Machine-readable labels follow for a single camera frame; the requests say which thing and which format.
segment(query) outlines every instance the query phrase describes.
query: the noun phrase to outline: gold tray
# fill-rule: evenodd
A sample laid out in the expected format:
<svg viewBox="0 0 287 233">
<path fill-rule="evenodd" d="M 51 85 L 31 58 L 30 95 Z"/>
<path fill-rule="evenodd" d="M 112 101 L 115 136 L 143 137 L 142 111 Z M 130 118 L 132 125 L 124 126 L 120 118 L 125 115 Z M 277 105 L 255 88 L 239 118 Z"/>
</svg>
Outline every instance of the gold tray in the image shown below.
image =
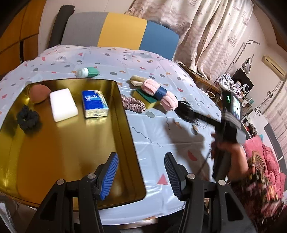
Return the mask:
<svg viewBox="0 0 287 233">
<path fill-rule="evenodd" d="M 43 81 L 51 91 L 69 88 L 79 114 L 55 122 L 50 99 L 33 104 L 28 85 L 17 97 L 0 130 L 0 191 L 29 206 L 38 207 L 58 179 L 79 180 L 117 152 L 119 167 L 109 196 L 100 209 L 141 200 L 146 195 L 135 147 L 117 83 L 101 79 Z M 107 117 L 85 118 L 82 91 L 102 91 L 109 107 Z M 26 104 L 40 115 L 41 128 L 25 134 L 16 115 Z M 74 208 L 78 207 L 74 199 Z"/>
</svg>

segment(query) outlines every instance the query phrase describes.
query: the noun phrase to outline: white bar of soap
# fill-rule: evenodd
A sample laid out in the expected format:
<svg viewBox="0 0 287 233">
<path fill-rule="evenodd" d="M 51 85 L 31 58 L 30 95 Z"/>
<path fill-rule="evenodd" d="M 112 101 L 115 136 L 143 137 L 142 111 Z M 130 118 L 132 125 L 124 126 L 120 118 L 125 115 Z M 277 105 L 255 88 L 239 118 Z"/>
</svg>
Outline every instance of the white bar of soap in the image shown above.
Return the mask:
<svg viewBox="0 0 287 233">
<path fill-rule="evenodd" d="M 54 121 L 62 121 L 78 115 L 78 109 L 68 88 L 50 93 Z"/>
</svg>

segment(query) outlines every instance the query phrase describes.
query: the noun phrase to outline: ceiling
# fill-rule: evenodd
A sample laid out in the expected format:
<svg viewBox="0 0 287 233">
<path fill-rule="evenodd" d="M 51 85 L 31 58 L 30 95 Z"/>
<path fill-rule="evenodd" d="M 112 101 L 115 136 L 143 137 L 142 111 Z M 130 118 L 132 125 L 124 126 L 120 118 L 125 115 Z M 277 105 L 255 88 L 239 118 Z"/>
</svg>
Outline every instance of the ceiling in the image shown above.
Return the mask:
<svg viewBox="0 0 287 233">
<path fill-rule="evenodd" d="M 287 60 L 287 45 L 268 16 L 256 5 L 254 5 L 253 12 L 262 28 L 268 46 Z"/>
</svg>

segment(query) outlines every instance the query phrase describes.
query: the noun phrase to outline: blue tissue package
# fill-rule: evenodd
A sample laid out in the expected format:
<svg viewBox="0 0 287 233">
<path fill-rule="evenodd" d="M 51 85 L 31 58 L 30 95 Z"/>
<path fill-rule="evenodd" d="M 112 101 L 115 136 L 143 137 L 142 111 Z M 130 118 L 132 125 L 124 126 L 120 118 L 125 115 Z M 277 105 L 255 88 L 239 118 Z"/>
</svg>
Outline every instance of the blue tissue package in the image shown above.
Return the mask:
<svg viewBox="0 0 287 233">
<path fill-rule="evenodd" d="M 85 117 L 106 117 L 108 105 L 101 91 L 82 91 Z"/>
</svg>

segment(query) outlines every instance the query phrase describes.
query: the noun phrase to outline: yellow sponge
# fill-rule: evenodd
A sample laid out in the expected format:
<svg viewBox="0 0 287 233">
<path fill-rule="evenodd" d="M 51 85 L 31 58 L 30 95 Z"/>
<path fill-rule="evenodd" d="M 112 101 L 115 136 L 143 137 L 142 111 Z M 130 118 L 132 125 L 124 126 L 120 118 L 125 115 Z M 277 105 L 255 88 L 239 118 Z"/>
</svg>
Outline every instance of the yellow sponge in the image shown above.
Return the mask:
<svg viewBox="0 0 287 233">
<path fill-rule="evenodd" d="M 159 100 L 154 98 L 153 96 L 150 96 L 149 94 L 145 93 L 142 89 L 136 89 L 133 92 L 133 97 L 137 100 L 142 101 L 146 105 L 146 109 L 153 108 L 154 106 L 158 105 L 160 103 Z"/>
</svg>

